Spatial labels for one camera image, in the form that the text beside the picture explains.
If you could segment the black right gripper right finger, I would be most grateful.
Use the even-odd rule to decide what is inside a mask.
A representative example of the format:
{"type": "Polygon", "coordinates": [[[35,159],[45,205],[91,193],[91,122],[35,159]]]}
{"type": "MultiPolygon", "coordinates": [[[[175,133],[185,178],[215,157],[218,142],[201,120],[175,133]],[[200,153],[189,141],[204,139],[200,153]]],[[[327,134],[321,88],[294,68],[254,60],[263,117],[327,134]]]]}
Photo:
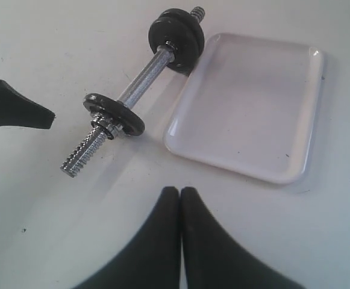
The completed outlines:
{"type": "Polygon", "coordinates": [[[188,288],[302,288],[238,244],[214,218],[197,189],[183,188],[180,202],[188,288]]]}

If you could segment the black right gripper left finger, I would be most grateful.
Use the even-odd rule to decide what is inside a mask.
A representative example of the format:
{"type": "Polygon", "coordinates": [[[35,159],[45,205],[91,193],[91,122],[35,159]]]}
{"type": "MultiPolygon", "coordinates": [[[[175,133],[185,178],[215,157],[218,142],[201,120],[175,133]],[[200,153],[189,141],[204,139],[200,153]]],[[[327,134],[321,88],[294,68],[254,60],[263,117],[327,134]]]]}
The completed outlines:
{"type": "Polygon", "coordinates": [[[128,244],[76,288],[179,288],[180,273],[180,194],[165,187],[128,244]]]}

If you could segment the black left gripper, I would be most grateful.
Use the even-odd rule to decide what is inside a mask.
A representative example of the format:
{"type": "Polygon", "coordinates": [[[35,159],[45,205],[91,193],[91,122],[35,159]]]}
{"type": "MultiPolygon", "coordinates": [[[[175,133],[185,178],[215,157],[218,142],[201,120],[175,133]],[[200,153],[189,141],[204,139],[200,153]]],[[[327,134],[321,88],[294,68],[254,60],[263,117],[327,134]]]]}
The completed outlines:
{"type": "Polygon", "coordinates": [[[0,80],[0,126],[50,129],[55,113],[0,80]]]}

